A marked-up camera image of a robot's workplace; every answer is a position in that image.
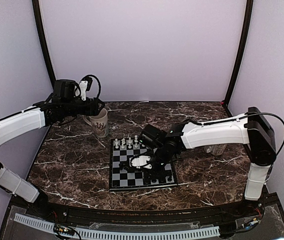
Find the black grey chess board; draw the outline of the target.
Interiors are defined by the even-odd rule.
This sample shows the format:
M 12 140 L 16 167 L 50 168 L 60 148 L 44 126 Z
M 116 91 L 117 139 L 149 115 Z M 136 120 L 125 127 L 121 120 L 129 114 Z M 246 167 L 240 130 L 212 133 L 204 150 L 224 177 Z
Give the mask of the black grey chess board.
M 173 163 L 161 164 L 155 171 L 151 164 L 150 150 L 136 139 L 113 138 L 110 140 L 109 190 L 133 191 L 157 189 L 178 185 Z

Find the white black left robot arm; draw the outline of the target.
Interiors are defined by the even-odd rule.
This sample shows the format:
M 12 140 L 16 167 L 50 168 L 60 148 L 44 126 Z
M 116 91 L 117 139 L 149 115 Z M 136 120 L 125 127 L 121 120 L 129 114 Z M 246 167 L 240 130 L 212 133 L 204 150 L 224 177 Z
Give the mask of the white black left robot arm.
M 71 79 L 56 80 L 53 92 L 46 100 L 5 116 L 0 119 L 0 147 L 24 134 L 49 127 L 53 124 L 63 124 L 66 118 L 78 116 L 97 116 L 105 104 L 100 99 L 101 85 L 98 85 L 97 95 L 87 97 L 93 81 L 99 79 L 88 74 L 79 82 Z M 33 210 L 42 218 L 52 214 L 52 206 L 46 202 L 46 194 L 30 182 L 12 172 L 0 162 L 0 187 L 33 204 Z

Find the pile of black chess pieces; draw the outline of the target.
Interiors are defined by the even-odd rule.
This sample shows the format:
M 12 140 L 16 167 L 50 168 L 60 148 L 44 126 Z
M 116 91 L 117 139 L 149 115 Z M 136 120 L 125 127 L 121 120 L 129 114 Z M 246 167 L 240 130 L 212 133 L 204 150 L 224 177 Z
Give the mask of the pile of black chess pieces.
M 126 170 L 126 171 L 131 170 L 131 166 L 130 166 L 129 162 L 127 162 L 127 161 L 121 161 L 119 163 L 119 168 L 120 168 L 120 170 Z

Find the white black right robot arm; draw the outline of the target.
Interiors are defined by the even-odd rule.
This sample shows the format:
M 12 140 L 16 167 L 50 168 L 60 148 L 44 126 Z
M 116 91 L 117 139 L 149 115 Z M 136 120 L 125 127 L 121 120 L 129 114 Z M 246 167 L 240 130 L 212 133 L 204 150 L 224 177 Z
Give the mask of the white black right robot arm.
M 276 147 L 275 131 L 267 115 L 257 107 L 249 107 L 246 113 L 219 120 L 187 119 L 172 125 L 169 131 L 148 124 L 138 141 L 150 151 L 133 156 L 128 164 L 131 168 L 145 168 L 146 179 L 160 180 L 164 178 L 164 167 L 182 151 L 222 144 L 249 145 L 251 164 L 245 199 L 237 205 L 237 213 L 247 217 L 256 209 L 255 201 L 261 197 L 267 175 L 282 150 Z

